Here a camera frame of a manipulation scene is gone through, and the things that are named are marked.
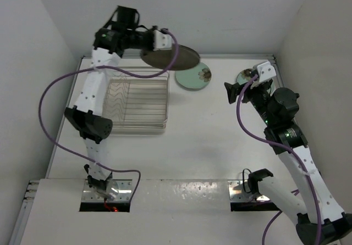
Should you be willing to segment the brown plate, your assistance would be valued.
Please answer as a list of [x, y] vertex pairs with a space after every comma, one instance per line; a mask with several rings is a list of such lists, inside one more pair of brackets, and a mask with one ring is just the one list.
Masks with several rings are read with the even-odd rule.
[[[141, 51], [140, 58], [151, 67], [165, 69], [174, 59], [175, 54], [176, 47], [173, 44], [170, 50]], [[179, 45], [177, 57], [170, 71], [188, 70], [196, 67], [199, 63], [200, 55], [197, 51], [187, 46]]]

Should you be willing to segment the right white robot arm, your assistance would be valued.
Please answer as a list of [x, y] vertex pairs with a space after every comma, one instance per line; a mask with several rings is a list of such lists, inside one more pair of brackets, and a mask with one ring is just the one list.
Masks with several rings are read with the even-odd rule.
[[249, 174], [252, 194], [268, 197], [293, 223], [303, 244], [329, 244], [351, 233], [351, 214], [346, 213], [327, 188], [307, 140], [293, 118], [299, 110], [299, 94], [288, 88], [268, 93], [271, 82], [251, 88], [249, 83], [225, 83], [230, 104], [250, 102], [266, 124], [268, 143], [294, 180], [300, 197], [282, 186], [268, 169]]

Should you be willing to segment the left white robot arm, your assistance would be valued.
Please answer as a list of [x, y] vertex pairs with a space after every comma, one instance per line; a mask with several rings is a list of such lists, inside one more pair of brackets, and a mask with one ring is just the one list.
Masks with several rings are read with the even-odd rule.
[[137, 29], [139, 12], [118, 6], [109, 20], [95, 33], [91, 67], [73, 107], [64, 115], [84, 140], [90, 162], [84, 166], [89, 186], [102, 196], [108, 196], [113, 173], [100, 164], [106, 156], [106, 138], [112, 131], [112, 121], [102, 116], [108, 85], [126, 49], [151, 48], [153, 32]]

